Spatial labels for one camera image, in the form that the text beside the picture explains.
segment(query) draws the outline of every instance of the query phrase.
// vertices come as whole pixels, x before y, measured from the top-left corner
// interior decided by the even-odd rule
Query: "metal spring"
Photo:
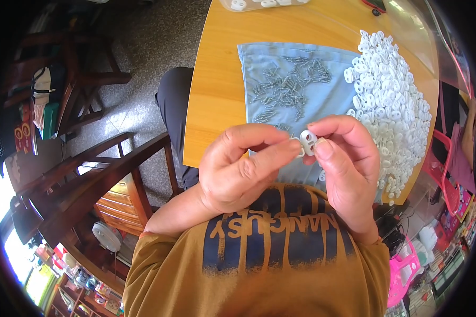
[[[310,60],[307,57],[288,57],[280,58],[293,63],[293,67],[287,72],[287,76],[281,77],[277,71],[280,69],[273,61],[271,67],[263,71],[267,83],[259,83],[253,88],[256,94],[250,103],[260,102],[265,105],[264,111],[254,117],[254,122],[266,123],[277,112],[275,107],[294,108],[294,121],[298,122],[304,117],[303,108],[308,101],[303,93],[303,87],[310,83],[329,83],[332,75],[318,58]],[[275,127],[282,130],[289,130],[289,126],[284,123]]]
[[[274,127],[277,128],[277,130],[281,130],[281,131],[289,131],[289,129],[291,129],[290,126],[284,123],[275,124]]]

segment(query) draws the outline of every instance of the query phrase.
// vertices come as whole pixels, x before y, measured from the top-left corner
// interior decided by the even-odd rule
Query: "dark gray pants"
[[[160,108],[160,115],[166,125],[180,165],[183,163],[185,121],[193,71],[193,68],[187,67],[169,70],[162,76],[159,91],[155,94],[155,103]],[[181,171],[184,189],[199,182],[199,169],[181,165]]]

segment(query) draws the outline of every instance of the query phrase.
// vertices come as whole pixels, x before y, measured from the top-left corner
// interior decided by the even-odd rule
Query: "light blue cloth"
[[[299,122],[294,122],[294,109],[281,108],[277,109],[278,114],[271,118],[269,124],[286,123],[290,127],[289,134],[299,137],[307,124],[331,114],[345,114],[353,106],[352,97],[356,92],[354,86],[344,80],[344,70],[352,67],[351,61],[360,56],[358,53],[327,46],[263,42],[238,45],[238,55],[245,82],[247,123],[254,122],[253,118],[264,110],[259,100],[251,102],[256,96],[253,89],[266,81],[263,71],[274,62],[280,67],[278,73],[286,76],[293,66],[293,63],[280,56],[307,57],[311,60],[318,58],[329,69],[332,79],[329,83],[310,83],[305,86],[304,94],[308,100],[303,111],[305,117]],[[295,159],[280,170],[277,181],[311,185],[326,191],[325,183],[318,180],[320,172],[317,163],[306,166],[301,159]]]

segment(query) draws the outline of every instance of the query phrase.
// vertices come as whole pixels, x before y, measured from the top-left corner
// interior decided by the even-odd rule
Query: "wall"
[[[37,179],[62,161],[61,142],[60,138],[37,139],[39,155],[21,151],[6,158],[5,165],[14,191],[18,192],[21,187]]]

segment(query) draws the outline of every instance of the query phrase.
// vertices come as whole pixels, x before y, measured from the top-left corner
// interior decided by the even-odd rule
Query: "white plastic tray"
[[[309,1],[310,0],[220,0],[224,8],[234,12],[293,6],[305,4]]]

